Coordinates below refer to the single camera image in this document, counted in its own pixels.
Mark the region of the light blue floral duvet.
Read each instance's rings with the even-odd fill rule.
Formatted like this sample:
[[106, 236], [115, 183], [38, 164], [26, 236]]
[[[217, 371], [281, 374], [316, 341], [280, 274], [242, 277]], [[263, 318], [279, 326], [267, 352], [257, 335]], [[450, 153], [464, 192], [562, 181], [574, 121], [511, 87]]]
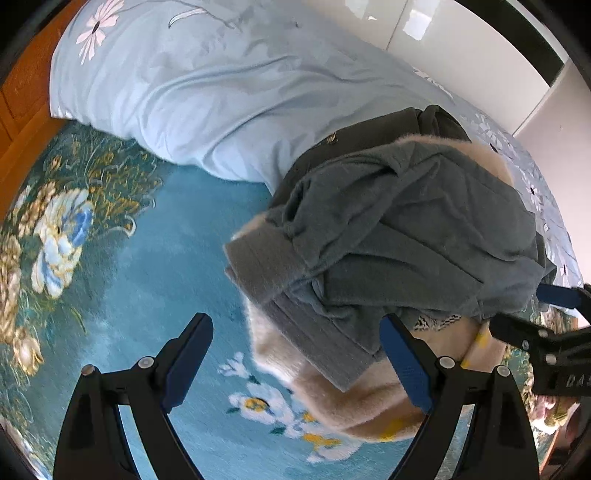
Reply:
[[333, 131], [407, 107], [442, 106], [502, 154], [540, 217], [560, 279], [590, 277], [568, 188], [588, 147], [535, 148], [312, 1], [88, 1], [53, 53], [49, 105], [160, 158], [274, 187]]

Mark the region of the teal floral blanket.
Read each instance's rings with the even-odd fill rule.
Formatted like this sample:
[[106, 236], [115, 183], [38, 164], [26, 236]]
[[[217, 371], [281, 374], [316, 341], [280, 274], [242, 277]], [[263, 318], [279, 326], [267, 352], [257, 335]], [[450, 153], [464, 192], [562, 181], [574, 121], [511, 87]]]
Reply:
[[85, 364], [156, 354], [202, 312], [211, 347], [170, 419], [208, 479], [384, 479], [407, 443], [325, 428], [249, 358], [222, 247], [266, 207], [266, 187], [225, 182], [69, 123], [32, 167], [1, 227], [1, 420], [36, 476], [52, 475]]

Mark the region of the dark olive garment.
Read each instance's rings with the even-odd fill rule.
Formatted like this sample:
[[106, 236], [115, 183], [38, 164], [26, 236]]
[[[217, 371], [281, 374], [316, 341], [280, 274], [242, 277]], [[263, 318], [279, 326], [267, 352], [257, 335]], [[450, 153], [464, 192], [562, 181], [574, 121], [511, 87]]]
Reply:
[[430, 105], [424, 110], [404, 110], [339, 129], [301, 154], [287, 171], [270, 201], [270, 208], [283, 205], [297, 182], [329, 160], [395, 142], [408, 135], [431, 135], [470, 142], [461, 124], [445, 109]]

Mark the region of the grey sweatpants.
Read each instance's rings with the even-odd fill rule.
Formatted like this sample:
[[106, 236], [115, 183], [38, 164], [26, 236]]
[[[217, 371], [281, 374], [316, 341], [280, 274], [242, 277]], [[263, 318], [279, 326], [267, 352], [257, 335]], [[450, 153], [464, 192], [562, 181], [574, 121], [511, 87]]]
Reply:
[[422, 135], [312, 169], [224, 252], [246, 304], [344, 391], [384, 317], [513, 314], [556, 275], [505, 160]]

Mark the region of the beige fleece sweater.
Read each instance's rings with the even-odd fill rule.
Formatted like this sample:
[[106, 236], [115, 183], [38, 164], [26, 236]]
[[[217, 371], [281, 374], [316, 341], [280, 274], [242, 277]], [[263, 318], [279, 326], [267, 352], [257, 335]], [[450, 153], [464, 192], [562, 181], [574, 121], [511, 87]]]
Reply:
[[[416, 432], [424, 414], [411, 404], [389, 361], [375, 363], [351, 389], [339, 391], [280, 334], [259, 307], [248, 299], [243, 305], [256, 367], [294, 390], [320, 423], [370, 442], [394, 441]], [[491, 367], [504, 351], [498, 341], [479, 347], [477, 339], [484, 336], [484, 329], [467, 317], [420, 318], [413, 334], [438, 354], [468, 360], [475, 370]]]

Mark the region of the white wardrobe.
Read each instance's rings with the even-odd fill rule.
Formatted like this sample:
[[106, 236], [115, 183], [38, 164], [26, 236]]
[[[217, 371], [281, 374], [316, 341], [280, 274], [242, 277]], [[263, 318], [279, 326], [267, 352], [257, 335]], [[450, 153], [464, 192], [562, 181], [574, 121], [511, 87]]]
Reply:
[[312, 1], [311, 7], [539, 148], [590, 144], [590, 91], [522, 1]]

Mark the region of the orange wooden headboard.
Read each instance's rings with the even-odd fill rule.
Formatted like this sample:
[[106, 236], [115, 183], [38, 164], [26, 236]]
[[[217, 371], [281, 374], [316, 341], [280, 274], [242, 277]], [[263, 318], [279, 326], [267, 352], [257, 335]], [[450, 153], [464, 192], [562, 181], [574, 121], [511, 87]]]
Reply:
[[1, 216], [62, 128], [49, 112], [53, 52], [82, 1], [1, 3]]

